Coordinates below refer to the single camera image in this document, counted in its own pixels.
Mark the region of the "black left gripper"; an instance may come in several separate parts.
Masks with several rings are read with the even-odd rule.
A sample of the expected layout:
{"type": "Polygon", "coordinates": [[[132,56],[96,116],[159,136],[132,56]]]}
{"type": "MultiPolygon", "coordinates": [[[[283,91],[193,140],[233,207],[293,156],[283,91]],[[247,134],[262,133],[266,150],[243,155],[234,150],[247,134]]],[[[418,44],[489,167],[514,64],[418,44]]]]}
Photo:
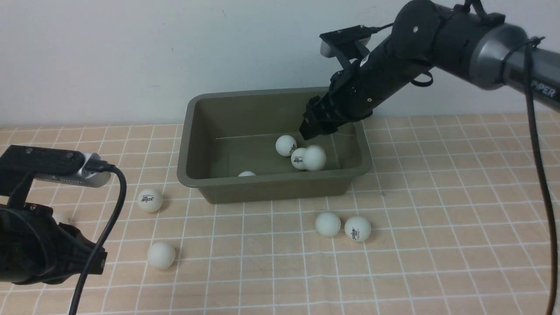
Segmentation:
{"type": "Polygon", "coordinates": [[[1,281],[58,285],[82,273],[96,244],[70,224],[58,223],[52,208],[1,205],[1,281]]]}

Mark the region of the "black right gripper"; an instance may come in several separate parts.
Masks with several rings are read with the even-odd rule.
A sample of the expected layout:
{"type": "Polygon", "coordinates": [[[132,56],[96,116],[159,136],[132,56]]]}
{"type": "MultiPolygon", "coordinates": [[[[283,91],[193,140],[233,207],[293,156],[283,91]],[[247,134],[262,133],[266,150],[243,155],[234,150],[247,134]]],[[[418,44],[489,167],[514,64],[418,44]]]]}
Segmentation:
{"type": "Polygon", "coordinates": [[[398,56],[387,37],[368,56],[343,70],[325,95],[309,99],[299,132],[307,141],[366,119],[382,102],[432,68],[422,58],[398,56]]]}

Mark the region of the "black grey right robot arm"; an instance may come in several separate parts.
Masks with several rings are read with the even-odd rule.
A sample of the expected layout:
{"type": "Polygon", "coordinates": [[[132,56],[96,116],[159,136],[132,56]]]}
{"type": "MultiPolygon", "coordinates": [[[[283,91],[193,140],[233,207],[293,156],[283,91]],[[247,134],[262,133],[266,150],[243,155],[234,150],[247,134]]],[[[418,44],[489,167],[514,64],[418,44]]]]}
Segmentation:
{"type": "Polygon", "coordinates": [[[499,13],[485,12],[479,0],[453,8],[430,0],[412,0],[389,24],[391,34],[374,50],[366,47],[384,27],[357,25],[320,35],[321,54],[336,58],[342,70],[332,75],[324,96],[311,98],[299,132],[305,140],[333,134],[359,122],[408,84],[430,76],[432,68],[452,74],[483,90],[509,86],[559,110],[559,54],[538,48],[499,13]]]}

